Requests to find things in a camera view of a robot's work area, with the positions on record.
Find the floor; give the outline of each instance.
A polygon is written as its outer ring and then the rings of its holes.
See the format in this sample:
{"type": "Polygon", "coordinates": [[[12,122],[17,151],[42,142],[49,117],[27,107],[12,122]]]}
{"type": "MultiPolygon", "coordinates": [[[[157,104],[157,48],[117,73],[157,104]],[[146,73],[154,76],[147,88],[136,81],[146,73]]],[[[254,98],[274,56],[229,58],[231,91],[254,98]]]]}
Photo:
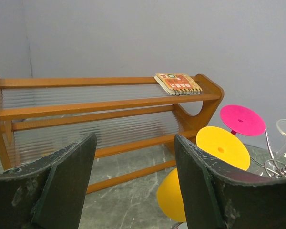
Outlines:
{"type": "MultiPolygon", "coordinates": [[[[247,146],[250,155],[262,162],[267,158],[267,151],[247,146]]],[[[143,149],[137,153],[160,151],[165,155],[163,146],[143,149]]],[[[116,185],[95,193],[88,194],[85,199],[79,229],[169,229],[174,224],[161,212],[156,199],[159,184],[173,169],[159,171],[123,184],[116,185]]],[[[249,171],[255,172],[258,166],[251,163],[249,171]]],[[[0,173],[3,172],[0,162],[0,173]]]]}

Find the wall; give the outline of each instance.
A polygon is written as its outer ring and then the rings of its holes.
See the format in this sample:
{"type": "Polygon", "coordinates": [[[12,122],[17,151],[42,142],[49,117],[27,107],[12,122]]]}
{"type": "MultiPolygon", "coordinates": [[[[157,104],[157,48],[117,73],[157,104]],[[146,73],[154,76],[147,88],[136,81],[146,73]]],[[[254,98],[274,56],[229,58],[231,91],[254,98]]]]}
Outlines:
{"type": "MultiPolygon", "coordinates": [[[[285,141],[286,1],[24,0],[33,76],[204,73],[285,141]]],[[[224,127],[218,112],[211,125],[224,127]]],[[[266,147],[263,137],[240,138],[266,147]]]]}
{"type": "Polygon", "coordinates": [[[0,0],[0,77],[31,77],[22,0],[0,0]]]}

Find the notebook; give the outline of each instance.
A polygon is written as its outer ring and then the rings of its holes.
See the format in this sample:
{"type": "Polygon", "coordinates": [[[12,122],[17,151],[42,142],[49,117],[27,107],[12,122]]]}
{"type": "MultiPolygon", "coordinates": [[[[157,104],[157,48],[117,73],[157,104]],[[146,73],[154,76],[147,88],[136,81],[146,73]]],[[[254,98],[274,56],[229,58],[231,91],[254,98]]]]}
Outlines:
{"type": "Polygon", "coordinates": [[[183,73],[157,73],[154,79],[170,95],[201,94],[201,87],[183,73]]]}

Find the pink disc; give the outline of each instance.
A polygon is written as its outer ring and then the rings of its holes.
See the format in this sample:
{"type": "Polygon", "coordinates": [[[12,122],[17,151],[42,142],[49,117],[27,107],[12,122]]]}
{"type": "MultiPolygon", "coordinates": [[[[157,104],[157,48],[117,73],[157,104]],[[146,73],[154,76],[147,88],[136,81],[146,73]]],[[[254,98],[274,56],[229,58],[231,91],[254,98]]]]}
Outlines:
{"type": "Polygon", "coordinates": [[[265,132],[263,119],[249,108],[227,105],[220,111],[220,118],[231,130],[246,136],[258,136],[265,132]]]}

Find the yellow disc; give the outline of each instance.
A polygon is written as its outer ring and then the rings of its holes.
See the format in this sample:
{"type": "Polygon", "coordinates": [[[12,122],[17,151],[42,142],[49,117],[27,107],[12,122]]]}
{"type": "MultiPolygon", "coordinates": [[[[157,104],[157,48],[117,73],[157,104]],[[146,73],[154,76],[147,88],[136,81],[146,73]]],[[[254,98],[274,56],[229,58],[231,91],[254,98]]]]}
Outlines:
{"type": "Polygon", "coordinates": [[[242,170],[250,166],[250,155],[244,144],[230,132],[215,126],[202,128],[196,137],[199,148],[242,170]]]}
{"type": "Polygon", "coordinates": [[[177,222],[186,222],[176,168],[167,175],[159,186],[157,199],[159,207],[167,217],[177,222]]]}

